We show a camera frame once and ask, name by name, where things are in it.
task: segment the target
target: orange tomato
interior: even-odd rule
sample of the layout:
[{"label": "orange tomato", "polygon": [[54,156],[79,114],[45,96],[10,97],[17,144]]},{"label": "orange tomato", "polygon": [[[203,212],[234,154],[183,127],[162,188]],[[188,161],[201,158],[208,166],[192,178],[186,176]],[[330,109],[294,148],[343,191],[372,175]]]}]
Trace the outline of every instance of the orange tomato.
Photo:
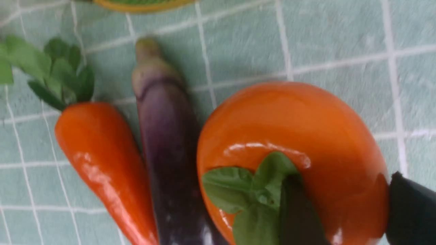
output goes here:
[{"label": "orange tomato", "polygon": [[133,245],[158,245],[148,175],[129,126],[107,103],[67,107],[59,146]]},{"label": "orange tomato", "polygon": [[[377,243],[388,219],[387,169],[370,131],[349,106],[298,82],[246,88],[207,120],[198,145],[198,177],[223,166],[254,172],[272,151],[285,153],[301,172],[332,244]],[[201,191],[214,223],[234,244],[234,215],[216,208],[203,186]]]}]

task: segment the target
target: light green tile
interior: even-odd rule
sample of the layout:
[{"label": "light green tile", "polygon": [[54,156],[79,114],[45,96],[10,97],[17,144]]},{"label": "light green tile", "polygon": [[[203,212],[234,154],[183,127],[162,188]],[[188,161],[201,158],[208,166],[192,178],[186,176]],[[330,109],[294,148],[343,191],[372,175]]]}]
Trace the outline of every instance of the light green tile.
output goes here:
[{"label": "light green tile", "polygon": [[67,205],[56,167],[28,167],[27,176],[35,205]]},{"label": "light green tile", "polygon": [[22,168],[0,170],[0,202],[2,205],[31,204]]},{"label": "light green tile", "polygon": [[133,96],[132,71],[136,66],[133,44],[103,50],[87,56],[95,73],[98,101],[112,101]]},{"label": "light green tile", "polygon": [[2,215],[0,215],[0,243],[9,243]]},{"label": "light green tile", "polygon": [[58,118],[59,118],[59,116],[47,117],[47,122],[48,122],[48,127],[50,129],[49,133],[51,135],[51,139],[53,140],[53,148],[54,148],[54,153],[56,155],[56,160],[64,161],[64,160],[67,160],[67,157],[65,156],[62,149],[59,147],[59,144],[56,141],[56,136],[55,136],[55,131],[54,131],[56,122],[58,121]]},{"label": "light green tile", "polygon": [[61,166],[61,175],[72,207],[102,208],[103,203],[81,180],[72,166]]},{"label": "light green tile", "polygon": [[38,211],[38,219],[45,245],[78,244],[70,212]]},{"label": "light green tile", "polygon": [[184,77],[189,88],[207,84],[198,27],[157,36],[163,56]]},{"label": "light green tile", "polygon": [[400,58],[397,66],[404,128],[435,128],[436,53]]},{"label": "light green tile", "polygon": [[70,4],[23,13],[22,17],[27,41],[40,48],[53,37],[78,44]]},{"label": "light green tile", "polygon": [[34,7],[46,3],[56,3],[62,0],[20,0],[20,7],[28,8],[28,7]]},{"label": "light green tile", "polygon": [[196,20],[193,4],[150,14],[131,14],[132,25],[137,34],[147,34],[161,27],[179,24],[188,20]]},{"label": "light green tile", "polygon": [[44,119],[16,124],[24,161],[53,161],[50,136]]},{"label": "light green tile", "polygon": [[296,81],[324,88],[351,106],[373,133],[395,130],[388,65],[371,62],[295,76]]},{"label": "light green tile", "polygon": [[435,44],[436,4],[433,0],[391,0],[392,32],[397,48]]},{"label": "light green tile", "polygon": [[9,85],[9,105],[15,117],[42,112],[41,101],[27,85],[31,80],[21,71],[14,72],[14,84]]},{"label": "light green tile", "polygon": [[4,86],[0,86],[0,124],[7,118],[10,118],[10,114],[6,106],[6,91]]},{"label": "light green tile", "polygon": [[12,244],[41,244],[32,211],[5,210],[4,216]]},{"label": "light green tile", "polygon": [[124,13],[102,8],[94,3],[76,3],[77,29],[85,48],[130,36]]},{"label": "light green tile", "polygon": [[138,109],[136,108],[136,103],[128,105],[118,105],[117,108],[123,114],[124,119],[129,124],[130,130],[132,131],[133,137],[135,138],[138,149],[142,151],[141,129],[139,126]]},{"label": "light green tile", "polygon": [[203,125],[214,111],[209,90],[191,93],[191,100],[197,114],[197,120]]},{"label": "light green tile", "polygon": [[0,123],[0,165],[21,162],[17,138],[11,124]]},{"label": "light green tile", "polygon": [[284,0],[294,67],[385,50],[380,0]]},{"label": "light green tile", "polygon": [[205,23],[204,38],[214,83],[285,69],[272,3]]},{"label": "light green tile", "polygon": [[400,171],[397,139],[377,140],[377,144],[385,159],[388,167],[389,181],[391,181],[391,175],[396,171]]},{"label": "light green tile", "polygon": [[0,27],[0,37],[5,37],[7,35],[15,35],[19,37],[24,37],[23,27],[21,26],[21,19],[19,17],[11,20],[8,24]]},{"label": "light green tile", "polygon": [[227,98],[229,98],[230,96],[232,96],[237,91],[239,91],[243,88],[252,86],[252,85],[257,84],[257,83],[275,81],[275,80],[286,80],[286,78],[285,77],[277,77],[277,78],[271,78],[268,80],[258,80],[258,81],[247,82],[244,84],[236,84],[236,85],[226,86],[226,87],[222,87],[222,88],[216,88],[214,91],[215,91],[215,97],[217,99],[217,104],[220,105]]},{"label": "light green tile", "polygon": [[405,140],[409,179],[436,190],[436,137]]},{"label": "light green tile", "polygon": [[241,4],[256,2],[256,0],[202,0],[200,1],[201,13],[203,15],[224,11]]},{"label": "light green tile", "polygon": [[108,213],[76,213],[77,228],[83,245],[119,245],[116,224]]},{"label": "light green tile", "polygon": [[0,2],[0,22],[6,20],[9,16],[18,10],[17,0],[1,0]]}]

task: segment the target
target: purple eggplant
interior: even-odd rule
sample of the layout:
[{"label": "purple eggplant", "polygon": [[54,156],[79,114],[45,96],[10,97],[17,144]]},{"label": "purple eggplant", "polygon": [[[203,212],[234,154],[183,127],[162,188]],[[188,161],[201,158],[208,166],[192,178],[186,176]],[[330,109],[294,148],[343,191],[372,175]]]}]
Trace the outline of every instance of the purple eggplant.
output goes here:
[{"label": "purple eggplant", "polygon": [[201,127],[181,76],[152,39],[136,44],[132,74],[161,245],[224,245],[203,203],[196,154]]}]

